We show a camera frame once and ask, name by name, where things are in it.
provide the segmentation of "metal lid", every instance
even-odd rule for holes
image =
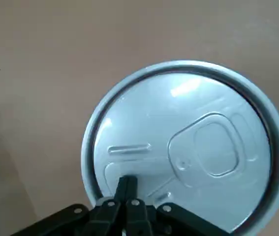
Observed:
[[[114,87],[89,127],[92,147],[83,150],[103,196],[114,195],[119,177],[136,175],[147,204],[174,202],[232,232],[268,186],[267,131],[225,74],[180,69],[184,62],[192,63],[147,67]]]

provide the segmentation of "beige table surface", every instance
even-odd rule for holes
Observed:
[[[80,146],[93,108],[171,59],[237,70],[279,110],[279,0],[0,0],[0,236],[89,205]],[[261,235],[279,235],[279,211]]]

